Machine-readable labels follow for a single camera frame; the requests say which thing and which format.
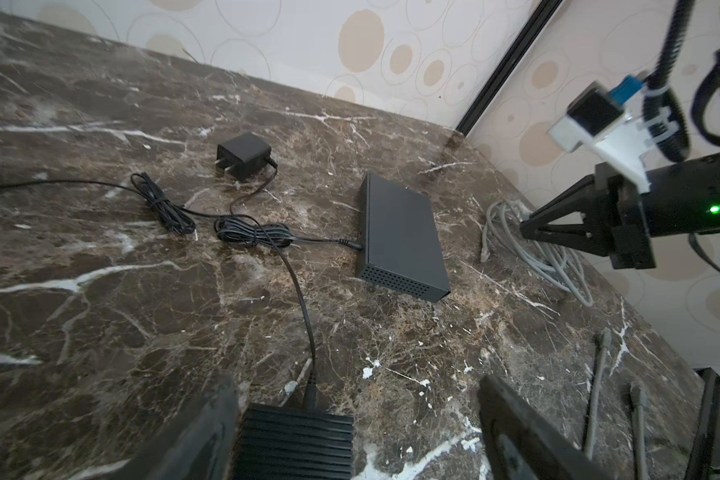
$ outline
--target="brown marble surface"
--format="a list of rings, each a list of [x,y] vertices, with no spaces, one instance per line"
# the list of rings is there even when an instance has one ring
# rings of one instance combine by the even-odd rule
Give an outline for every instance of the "brown marble surface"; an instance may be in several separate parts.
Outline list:
[[[280,164],[243,208],[260,220],[353,238],[369,171],[432,201],[453,291],[437,304],[355,279],[344,247],[286,251],[320,404],[355,416],[358,478],[489,478],[475,399],[488,373],[580,445],[605,327],[594,460],[634,476],[627,392],[641,380],[651,476],[682,477],[701,381],[593,269],[585,308],[502,250],[481,264],[485,208],[517,194],[476,150],[446,146],[451,131],[0,15],[0,182],[145,171],[175,202],[222,213],[250,186],[214,170],[216,144],[246,131]],[[273,252],[222,244],[202,219],[197,238],[169,235],[106,187],[0,193],[0,478],[91,478],[220,375],[242,402],[280,404],[307,358]]]

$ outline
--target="black heat sink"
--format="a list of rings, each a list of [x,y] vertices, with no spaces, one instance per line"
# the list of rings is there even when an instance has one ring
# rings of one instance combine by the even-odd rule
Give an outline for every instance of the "black heat sink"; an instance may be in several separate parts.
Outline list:
[[[352,434],[352,417],[252,403],[234,447],[232,480],[349,480]]]

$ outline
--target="black metal box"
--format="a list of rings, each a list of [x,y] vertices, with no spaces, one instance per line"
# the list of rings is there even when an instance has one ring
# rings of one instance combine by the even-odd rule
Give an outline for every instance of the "black metal box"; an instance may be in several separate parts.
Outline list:
[[[368,174],[360,204],[358,278],[429,302],[451,293],[427,197]]]

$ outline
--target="wallpaper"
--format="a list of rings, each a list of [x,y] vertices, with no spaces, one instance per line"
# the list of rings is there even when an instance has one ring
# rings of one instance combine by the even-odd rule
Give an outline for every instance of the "wallpaper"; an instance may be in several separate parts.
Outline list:
[[[468,141],[536,206],[593,173],[601,162],[593,151],[563,154],[547,130],[591,82],[612,88],[627,73],[651,70],[673,5],[673,0],[567,0]],[[686,112],[719,47],[720,0],[698,0],[671,79]],[[639,98],[629,105],[640,113]],[[720,131],[719,98],[707,123]],[[690,132],[692,158],[719,150],[693,126]],[[649,169],[669,164],[658,150],[645,162]],[[701,237],[701,245],[720,264],[720,235]],[[614,271],[607,258],[587,258],[692,366],[720,372],[720,274],[691,251],[684,235],[653,239],[653,252],[653,270]]]
[[[455,127],[532,0],[0,0],[0,11]]]

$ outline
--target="perforated side panel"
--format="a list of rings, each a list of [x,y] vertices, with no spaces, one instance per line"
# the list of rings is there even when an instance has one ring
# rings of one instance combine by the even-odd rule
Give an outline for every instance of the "perforated side panel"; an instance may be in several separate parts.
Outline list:
[[[416,297],[422,297],[429,290],[429,286],[405,278],[397,274],[392,274],[386,270],[376,268],[372,265],[365,265],[360,278],[367,282],[376,283],[377,285],[386,286],[398,292],[407,293]]]

